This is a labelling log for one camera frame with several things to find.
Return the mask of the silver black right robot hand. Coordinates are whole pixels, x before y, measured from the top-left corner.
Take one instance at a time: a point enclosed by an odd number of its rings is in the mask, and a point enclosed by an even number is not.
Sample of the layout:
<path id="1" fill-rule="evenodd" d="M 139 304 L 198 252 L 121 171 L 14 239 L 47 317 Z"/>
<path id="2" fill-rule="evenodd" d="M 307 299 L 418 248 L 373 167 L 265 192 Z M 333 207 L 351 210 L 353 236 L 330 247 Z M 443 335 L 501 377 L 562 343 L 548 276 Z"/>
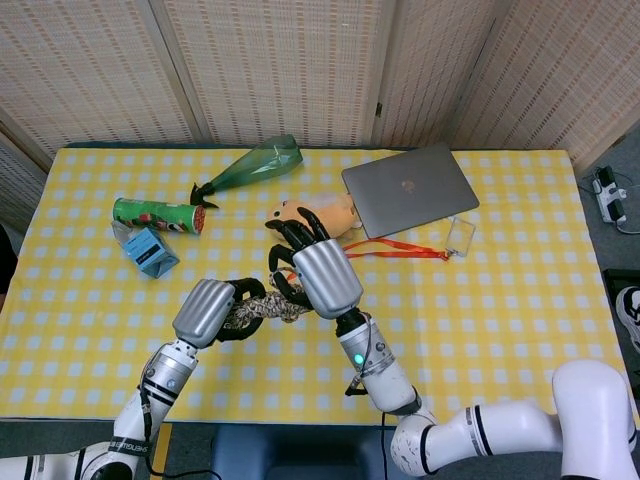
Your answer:
<path id="1" fill-rule="evenodd" d="M 337 319 L 358 307 L 363 287 L 344 250 L 320 219 L 304 207 L 297 212 L 302 222 L 273 219 L 265 223 L 288 243 L 269 251 L 273 282 L 289 302 L 324 319 Z"/>

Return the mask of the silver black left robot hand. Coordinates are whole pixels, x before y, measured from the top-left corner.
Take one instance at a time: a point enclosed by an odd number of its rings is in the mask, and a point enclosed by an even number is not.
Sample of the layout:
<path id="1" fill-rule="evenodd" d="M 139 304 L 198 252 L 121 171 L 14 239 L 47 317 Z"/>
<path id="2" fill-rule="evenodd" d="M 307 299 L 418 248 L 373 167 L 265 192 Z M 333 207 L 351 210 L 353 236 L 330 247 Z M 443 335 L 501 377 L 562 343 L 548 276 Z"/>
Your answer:
<path id="1" fill-rule="evenodd" d="M 264 299 L 264 285 L 254 278 L 220 281 L 202 279 L 192 289 L 172 326 L 178 339 L 202 350 L 216 341 L 242 341 L 253 335 L 263 322 L 257 314 L 238 320 L 232 314 L 248 299 Z"/>

